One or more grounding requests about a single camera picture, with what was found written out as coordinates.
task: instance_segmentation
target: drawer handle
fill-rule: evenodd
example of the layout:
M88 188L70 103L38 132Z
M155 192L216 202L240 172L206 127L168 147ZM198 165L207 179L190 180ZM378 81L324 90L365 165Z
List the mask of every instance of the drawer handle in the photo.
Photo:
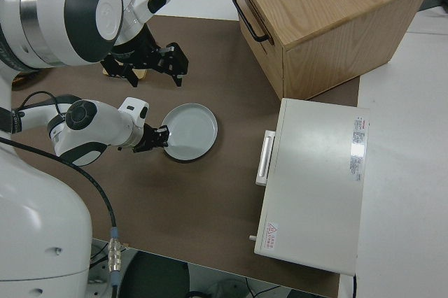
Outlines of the drawer handle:
M269 35L265 34L264 36L257 36L255 31L253 30L253 27L251 23L247 20L246 16L243 13L243 10L237 3L237 0L232 0L233 4L235 5L235 8L237 8L238 14L241 16L241 19L243 20L244 24L247 26L247 29L252 35L252 38L255 39L255 41L261 43L262 41L267 41L269 39Z
M275 132L270 130L265 131L265 138L263 139L263 147L261 149L260 163L258 165L257 178L255 184L266 186L267 173L271 162L272 146L274 145Z

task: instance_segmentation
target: white handle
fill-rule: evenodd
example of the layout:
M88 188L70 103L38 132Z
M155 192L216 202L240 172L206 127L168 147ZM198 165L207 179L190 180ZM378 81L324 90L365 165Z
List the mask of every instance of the white handle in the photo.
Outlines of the white handle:
M266 186L274 138L275 132L266 130L265 139L263 140L263 147L261 149L260 164L258 165L257 179L255 181L255 183L260 186Z

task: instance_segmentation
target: black handle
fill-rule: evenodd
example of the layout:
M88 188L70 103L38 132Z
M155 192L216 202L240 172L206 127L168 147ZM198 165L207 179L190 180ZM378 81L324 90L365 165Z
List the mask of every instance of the black handle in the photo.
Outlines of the black handle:
M255 31L253 30L253 27L251 23L247 20L246 16L243 13L243 10L239 7L237 0L232 0L233 4L235 5L235 8L237 8L238 14L241 16L241 19L243 20L244 24L247 26L247 29L252 35L252 38L255 39L255 41L261 43L262 41L267 41L269 39L269 36L265 34L264 36L257 36Z

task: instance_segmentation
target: warning label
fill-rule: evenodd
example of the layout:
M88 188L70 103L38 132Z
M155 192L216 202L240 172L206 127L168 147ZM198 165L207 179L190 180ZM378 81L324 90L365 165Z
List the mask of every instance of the warning label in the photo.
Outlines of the warning label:
M267 222L265 228L265 242L263 247L265 249L274 250L275 242L277 240L277 232L279 230L279 225L273 222Z

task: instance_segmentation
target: round plate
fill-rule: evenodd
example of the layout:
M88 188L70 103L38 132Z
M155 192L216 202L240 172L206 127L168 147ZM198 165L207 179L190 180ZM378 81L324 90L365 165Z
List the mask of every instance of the round plate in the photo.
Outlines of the round plate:
M201 104L183 104L168 113L162 122L169 130L168 155L192 160L210 150L218 134L215 115Z

